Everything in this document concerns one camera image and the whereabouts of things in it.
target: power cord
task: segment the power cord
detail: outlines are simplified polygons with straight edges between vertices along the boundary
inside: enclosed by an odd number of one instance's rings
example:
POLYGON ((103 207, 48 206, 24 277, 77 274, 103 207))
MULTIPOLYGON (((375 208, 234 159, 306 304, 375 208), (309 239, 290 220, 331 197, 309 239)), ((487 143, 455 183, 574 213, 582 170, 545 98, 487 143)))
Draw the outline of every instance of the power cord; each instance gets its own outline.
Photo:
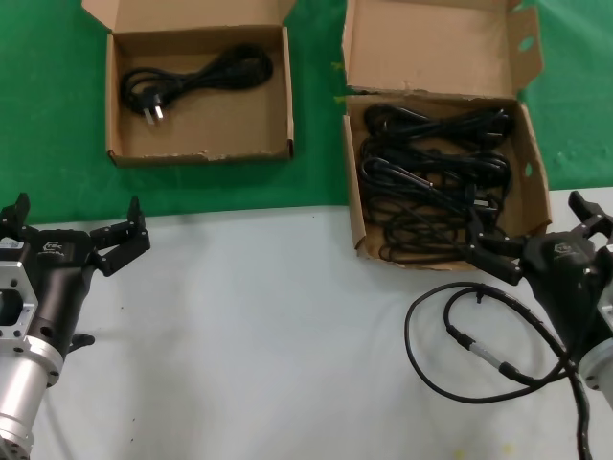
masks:
POLYGON ((430 290, 425 293, 416 300, 409 311, 407 312, 406 319, 404 321, 404 345, 406 347, 406 353, 409 356, 409 360, 413 365, 413 368, 417 372, 420 379, 432 390, 437 392, 439 395, 444 396, 450 400, 456 401, 458 403, 467 403, 467 404, 489 404, 489 403, 499 403, 502 401, 510 401, 515 398, 519 398, 522 396, 530 395, 546 385, 553 383, 555 381, 568 379, 571 383, 571 387, 573 389, 573 395, 575 397, 575 402, 577 404, 577 412, 578 412, 578 426, 577 426, 577 446, 579 452, 579 460, 592 460, 592 455, 590 453, 589 442, 588 442, 588 428, 590 421, 590 406, 589 401, 587 400, 587 396, 585 395, 585 391, 583 389, 583 385, 581 380, 579 379, 579 374, 577 371, 577 367, 575 363, 572 362, 570 356, 577 349, 577 347, 583 342, 585 339, 587 332, 590 329, 592 322, 595 319, 595 314, 593 314, 586 321, 583 329, 579 332, 577 339, 575 340, 575 345, 572 346, 569 350, 564 350, 563 346, 557 341, 557 339, 547 330, 547 328, 543 325, 543 323, 535 316, 527 307, 525 307, 521 302, 509 296, 506 292, 503 292, 496 287, 491 287, 479 283, 470 283, 470 282, 457 282, 451 283, 448 285, 444 285, 441 287, 437 287, 435 289, 430 290), (498 396, 491 396, 485 398, 467 398, 464 396, 458 396, 448 391, 443 390, 438 385, 436 385, 432 380, 430 380, 421 370, 420 366, 415 359, 413 354, 413 350, 411 348, 411 340, 410 340, 410 323, 413 313, 415 309, 425 300, 432 297, 434 294, 441 292, 443 290, 452 289, 452 288, 463 288, 462 290, 456 292, 446 303, 444 312, 443 312, 443 321, 446 327, 447 332, 464 348, 469 350, 474 355, 480 357, 485 360, 491 366, 495 367, 500 374, 505 376, 509 380, 516 381, 525 386, 525 388, 512 391, 510 393, 506 393, 498 396), (502 302, 507 307, 516 311, 528 324, 530 324, 543 339, 550 346, 552 351, 556 354, 559 361, 557 365, 552 369, 549 374, 547 374, 542 379, 535 379, 529 376, 526 376, 519 372, 514 366, 509 364, 506 361, 501 361, 497 359, 492 353, 490 353, 486 347, 474 340, 469 335, 460 332, 455 326, 451 324, 449 319, 451 308, 454 303, 462 296, 475 293, 477 295, 477 302, 481 303, 481 300, 484 296, 491 297, 493 299, 502 302))
POLYGON ((153 67, 133 69, 122 77, 120 91, 125 106, 153 124, 153 117, 164 118, 162 109, 195 89, 249 89, 264 84, 272 74, 272 60, 263 48, 243 44, 190 74, 153 67))
POLYGON ((494 150, 512 132, 505 109, 435 120, 376 104, 364 119, 371 136, 360 151, 360 194, 365 220, 383 230, 382 260, 403 265, 465 260, 472 209, 488 232, 505 236, 497 221, 511 190, 511 164, 494 150), (469 153, 415 145, 425 138, 443 138, 469 153))

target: bundle of black cables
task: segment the bundle of black cables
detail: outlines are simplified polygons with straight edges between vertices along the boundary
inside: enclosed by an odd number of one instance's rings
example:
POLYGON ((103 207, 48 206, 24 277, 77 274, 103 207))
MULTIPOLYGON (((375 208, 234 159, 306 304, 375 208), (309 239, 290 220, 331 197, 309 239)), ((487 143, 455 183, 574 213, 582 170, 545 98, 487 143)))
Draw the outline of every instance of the bundle of black cables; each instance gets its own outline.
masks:
POLYGON ((501 232, 496 223, 512 176, 509 160, 495 148, 513 129, 507 110, 435 120, 407 108, 376 104, 364 118, 370 137, 361 147, 358 177, 365 219, 383 229, 381 259, 398 264, 464 260, 471 209, 489 232, 501 232), (416 144, 428 138, 444 139, 468 153, 416 144))
POLYGON ((556 338, 550 333, 547 328, 543 325, 543 323, 535 316, 527 307, 521 304, 518 300, 512 298, 507 293, 503 292, 500 289, 495 287, 482 285, 479 283, 470 283, 470 282, 458 282, 451 283, 448 285, 444 285, 441 287, 437 287, 420 297, 416 300, 413 305, 409 308, 407 312, 406 319, 404 321, 404 345, 406 347, 406 353, 409 356, 409 360, 413 365, 413 368, 420 376, 421 380, 429 386, 432 390, 437 392, 438 394, 449 398, 450 400, 456 401, 458 403, 467 403, 467 404, 489 404, 489 403, 499 403, 502 401, 509 401, 515 398, 519 398, 522 396, 530 395, 546 385, 553 383, 555 381, 568 379, 571 383, 571 387, 573 390, 573 395, 575 397, 575 402, 577 404, 577 412, 579 414, 578 426, 577 426, 577 445, 579 451, 579 460, 592 460, 592 455, 590 453, 589 443, 588 443, 588 427, 590 421, 590 406, 589 401, 587 400, 587 396, 585 395, 585 391, 583 389, 583 385, 579 379, 579 374, 575 363, 572 362, 570 356, 577 349, 577 347, 583 342, 585 339, 587 332, 590 330, 592 322, 595 319, 596 312, 598 310, 594 309, 594 315, 591 318, 588 318, 586 323, 583 325, 582 329, 577 335, 577 338, 574 341, 574 345, 569 350, 564 350, 564 347, 556 340, 556 338), (410 325, 411 318, 415 309, 425 300, 429 299, 434 294, 441 292, 443 290, 451 289, 451 288, 463 288, 457 291, 451 298, 447 301, 444 311, 443 311, 443 321, 446 327, 447 332, 464 348, 475 354, 476 356, 482 358, 490 365, 494 366, 498 369, 498 372, 505 376, 507 379, 516 381, 523 385, 525 388, 512 391, 507 394, 491 396, 485 398, 467 398, 464 396, 458 396, 448 391, 443 390, 438 385, 436 385, 432 380, 430 380, 421 370, 420 366, 415 359, 413 354, 413 350, 411 347, 410 340, 410 325), (486 350, 485 346, 474 340, 472 337, 465 333, 461 333, 455 326, 451 324, 451 320, 449 319, 449 315, 451 312, 451 308, 454 303, 462 296, 467 294, 477 294, 477 302, 481 303, 481 300, 484 296, 491 297, 493 299, 502 302, 506 306, 508 306, 513 311, 516 311, 528 324, 530 324, 547 342, 549 347, 558 357, 557 365, 552 369, 549 374, 547 374, 542 379, 535 379, 529 376, 526 376, 519 372, 514 366, 509 364, 506 361, 498 360, 494 355, 492 355, 488 350, 486 350))
POLYGON ((121 81, 121 98, 133 112, 148 118, 181 96, 200 88, 240 90, 259 86, 273 75, 273 63, 257 45, 243 44, 224 53, 197 72, 177 74, 139 67, 121 81))

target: open cardboard box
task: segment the open cardboard box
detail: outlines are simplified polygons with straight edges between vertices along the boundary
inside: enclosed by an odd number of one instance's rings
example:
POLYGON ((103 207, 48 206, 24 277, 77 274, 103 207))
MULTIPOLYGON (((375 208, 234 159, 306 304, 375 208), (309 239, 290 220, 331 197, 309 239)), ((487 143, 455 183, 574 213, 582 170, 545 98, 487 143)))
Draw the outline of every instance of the open cardboard box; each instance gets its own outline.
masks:
MULTIPOLYGON (((515 94, 542 71, 535 8, 520 0, 348 0, 343 38, 348 85, 377 95, 350 96, 344 117, 353 243, 378 259, 379 227, 364 220, 356 166, 372 104, 408 107, 446 118, 506 107, 516 128, 500 148, 510 160, 512 189, 499 225, 509 236, 538 234, 551 223, 545 167, 528 108, 515 94)), ((464 262, 411 268, 469 269, 464 262)))
POLYGON ((285 16, 294 0, 82 0, 111 34, 106 57, 106 149, 120 167, 289 158, 291 74, 285 16), (259 44, 272 79, 246 91, 194 91, 162 123, 123 106, 121 75, 152 66, 193 72, 226 49, 259 44))

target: white tabletop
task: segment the white tabletop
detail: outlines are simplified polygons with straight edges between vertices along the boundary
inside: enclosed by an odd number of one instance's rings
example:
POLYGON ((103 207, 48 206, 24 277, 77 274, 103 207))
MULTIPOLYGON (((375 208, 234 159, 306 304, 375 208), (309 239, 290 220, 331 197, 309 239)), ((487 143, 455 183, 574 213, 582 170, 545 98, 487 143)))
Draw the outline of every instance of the white tabletop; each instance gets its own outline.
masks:
MULTIPOLYGON (((584 191, 609 213, 611 194, 584 191)), ((552 230, 577 224, 567 197, 552 193, 552 230)), ((33 460, 577 458, 567 381, 463 405, 425 387, 406 357, 404 316, 430 288, 492 283, 546 319, 527 284, 358 259, 346 208, 150 218, 148 228, 151 251, 112 278, 95 276, 78 330, 97 342, 68 356, 45 397, 33 460)), ((424 370, 468 396, 515 388, 447 336, 446 298, 415 316, 424 370)), ((494 301, 466 298, 452 317, 526 373, 542 376, 556 361, 494 301)), ((607 459, 613 412, 589 396, 592 451, 607 459)))

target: green surface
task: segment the green surface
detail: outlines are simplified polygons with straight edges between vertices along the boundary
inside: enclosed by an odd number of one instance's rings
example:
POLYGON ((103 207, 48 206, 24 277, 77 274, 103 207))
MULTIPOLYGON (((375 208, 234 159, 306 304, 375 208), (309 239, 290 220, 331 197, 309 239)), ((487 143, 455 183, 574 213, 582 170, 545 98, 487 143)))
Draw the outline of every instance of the green surface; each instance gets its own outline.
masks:
MULTIPOLYGON (((553 189, 613 185, 613 4, 540 0, 546 72, 526 91, 553 189)), ((344 204, 344 0, 298 0, 287 20, 291 162, 118 170, 104 153, 106 30, 79 0, 0 0, 0 202, 32 222, 344 204)))

